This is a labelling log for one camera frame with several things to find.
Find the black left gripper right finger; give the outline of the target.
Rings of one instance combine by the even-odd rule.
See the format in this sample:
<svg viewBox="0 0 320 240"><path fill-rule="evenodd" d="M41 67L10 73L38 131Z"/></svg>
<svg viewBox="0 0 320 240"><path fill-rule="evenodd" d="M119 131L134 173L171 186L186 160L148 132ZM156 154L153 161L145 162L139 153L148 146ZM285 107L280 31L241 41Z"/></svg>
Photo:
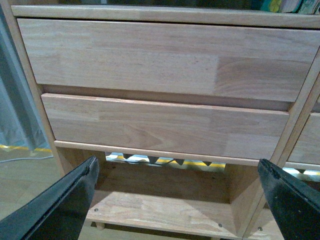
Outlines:
<svg viewBox="0 0 320 240"><path fill-rule="evenodd" d="M267 159L257 172L266 202L285 240L320 238L320 192Z"/></svg>

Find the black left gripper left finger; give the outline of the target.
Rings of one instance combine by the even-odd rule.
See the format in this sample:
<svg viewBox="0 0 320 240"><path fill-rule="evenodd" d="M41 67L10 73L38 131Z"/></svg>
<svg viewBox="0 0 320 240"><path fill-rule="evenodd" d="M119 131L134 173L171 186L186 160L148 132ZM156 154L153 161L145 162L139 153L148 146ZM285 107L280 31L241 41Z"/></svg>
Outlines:
<svg viewBox="0 0 320 240"><path fill-rule="evenodd" d="M91 156L30 202L0 221L2 240L77 240L99 175Z"/></svg>

